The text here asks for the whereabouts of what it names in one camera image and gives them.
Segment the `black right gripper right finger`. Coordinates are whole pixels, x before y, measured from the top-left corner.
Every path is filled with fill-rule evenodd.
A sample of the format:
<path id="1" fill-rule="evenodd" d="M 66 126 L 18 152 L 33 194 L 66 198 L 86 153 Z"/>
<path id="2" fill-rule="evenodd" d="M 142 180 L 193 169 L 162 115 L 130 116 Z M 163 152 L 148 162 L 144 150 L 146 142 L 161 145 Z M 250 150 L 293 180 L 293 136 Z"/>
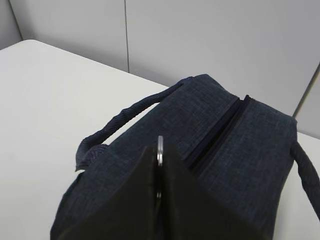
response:
<path id="1" fill-rule="evenodd" d="M 163 239 L 268 239 L 212 197 L 187 169 L 174 145 L 164 149 L 160 170 Z"/>

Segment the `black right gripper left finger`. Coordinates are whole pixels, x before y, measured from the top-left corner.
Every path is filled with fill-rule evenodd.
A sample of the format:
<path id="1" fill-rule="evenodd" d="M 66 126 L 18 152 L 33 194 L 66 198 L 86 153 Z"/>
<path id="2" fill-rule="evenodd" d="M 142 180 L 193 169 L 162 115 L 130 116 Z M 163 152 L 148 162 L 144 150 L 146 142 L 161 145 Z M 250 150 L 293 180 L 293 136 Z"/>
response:
<path id="1" fill-rule="evenodd" d="M 92 203 L 94 194 L 80 205 L 84 194 L 80 173 L 63 195 L 53 223 L 55 240 L 153 240 L 158 205 L 155 191 L 156 151 L 146 147 L 137 165 L 109 198 Z"/>

